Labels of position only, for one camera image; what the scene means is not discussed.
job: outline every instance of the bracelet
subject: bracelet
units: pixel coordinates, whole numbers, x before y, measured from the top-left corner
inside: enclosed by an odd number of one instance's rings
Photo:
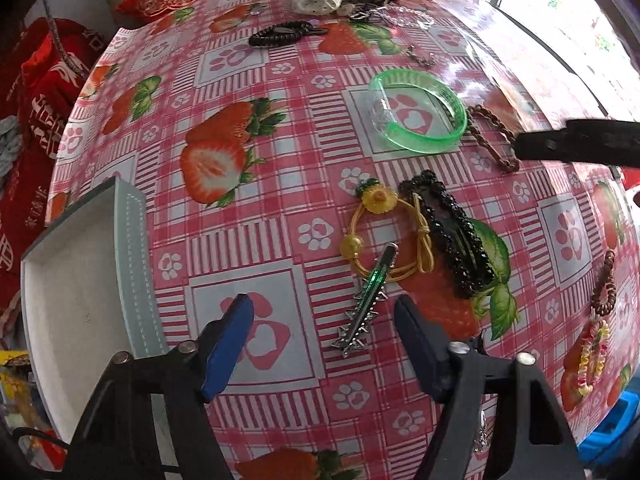
[[[328,28],[315,28],[309,22],[276,23],[249,37],[249,46],[271,47],[295,43],[303,36],[326,34]]]
[[[391,269],[387,281],[399,282],[411,276],[416,270],[421,273],[431,272],[435,262],[431,251],[430,228],[426,219],[420,213],[418,195],[414,193],[412,197],[414,204],[412,205],[398,198],[398,194],[395,191],[380,184],[380,181],[376,178],[370,178],[358,184],[356,195],[360,198],[360,205],[351,217],[347,235],[340,242],[340,254],[353,264],[356,273],[362,278],[367,278],[371,273],[358,259],[364,245],[362,238],[356,234],[358,220],[360,220],[365,211],[380,215],[391,211],[398,204],[407,208],[415,217],[418,224],[418,249],[415,261],[402,267]]]
[[[414,193],[420,195],[420,211],[431,228],[436,248],[444,254],[445,263],[452,270],[456,296],[468,300],[489,285],[494,280],[495,273],[482,246],[482,240],[476,234],[466,213],[447,193],[436,174],[431,170],[425,170],[411,180],[401,182],[398,189],[404,198]],[[449,212],[455,227],[453,236],[445,231],[443,222],[436,219],[434,208],[427,205],[427,192],[438,200],[443,210]]]
[[[473,124],[473,116],[480,116],[487,119],[493,126],[495,126],[498,131],[504,135],[504,137],[513,144],[516,141],[516,137],[513,132],[508,129],[504,123],[494,114],[491,110],[485,108],[482,105],[474,105],[469,106],[466,109],[466,118],[467,118],[467,127],[466,130],[476,139],[478,145],[482,148],[486,149],[489,152],[489,155],[493,157],[496,164],[500,166],[500,169],[505,173],[514,173],[520,169],[520,161],[517,158],[513,158],[513,160],[509,160],[503,156],[500,156],[500,153],[496,151],[496,149],[489,144],[489,141],[486,140],[480,130],[474,126]]]
[[[591,295],[591,308],[598,316],[608,316],[613,312],[616,306],[616,283],[613,281],[613,264],[616,260],[616,253],[611,249],[608,249],[604,255],[604,264],[598,277],[596,285],[593,287],[593,294]],[[602,303],[600,301],[600,295],[602,289],[607,287],[607,301]]]
[[[609,339],[609,325],[603,319],[594,321],[589,334],[582,340],[582,353],[580,354],[580,366],[578,366],[578,393],[586,397],[593,391],[593,387],[602,377],[605,362],[607,361],[607,341]],[[598,348],[595,364],[591,364],[594,347]],[[587,382],[587,375],[593,369],[591,382]]]

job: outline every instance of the screw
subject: screw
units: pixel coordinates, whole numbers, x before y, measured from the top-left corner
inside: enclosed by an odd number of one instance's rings
[[[532,365],[536,363],[536,357],[529,352],[520,352],[516,355],[516,359],[520,364],[523,365]]]
[[[116,365],[121,365],[126,363],[129,359],[131,359],[131,354],[126,350],[122,350],[120,352],[116,352],[111,358],[111,361]]]
[[[188,339],[187,341],[183,341],[178,345],[178,352],[181,354],[190,354],[196,351],[198,345],[195,341]]]
[[[471,348],[466,343],[462,341],[452,341],[449,343],[449,350],[451,350],[454,354],[467,354]]]

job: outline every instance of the gray rope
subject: gray rope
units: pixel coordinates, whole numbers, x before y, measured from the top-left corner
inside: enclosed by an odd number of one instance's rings
[[[44,13],[46,16],[47,24],[49,25],[49,30],[51,31],[51,36],[53,37],[53,45],[56,47],[56,52],[60,56],[60,59],[65,62],[65,64],[83,81],[89,77],[89,73],[84,70],[82,67],[76,65],[76,63],[68,56],[65,51],[65,48],[62,46],[62,42],[60,41],[60,36],[58,35],[58,27],[56,26],[56,20],[53,19],[51,15],[51,9],[49,8],[49,1],[42,0],[42,4],[44,5]]]

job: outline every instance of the white box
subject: white box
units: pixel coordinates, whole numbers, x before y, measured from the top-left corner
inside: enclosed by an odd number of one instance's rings
[[[73,204],[22,257],[22,316],[36,382],[66,442],[109,360],[168,351],[143,193],[112,178]]]

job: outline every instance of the blue plastic container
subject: blue plastic container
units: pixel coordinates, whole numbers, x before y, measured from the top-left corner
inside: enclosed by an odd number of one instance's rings
[[[583,463],[590,462],[607,446],[617,439],[631,425],[638,410],[640,397],[633,392],[622,392],[618,402],[607,414],[600,425],[578,446],[578,455]],[[600,465],[613,462],[620,451],[622,440],[601,454],[595,461]]]

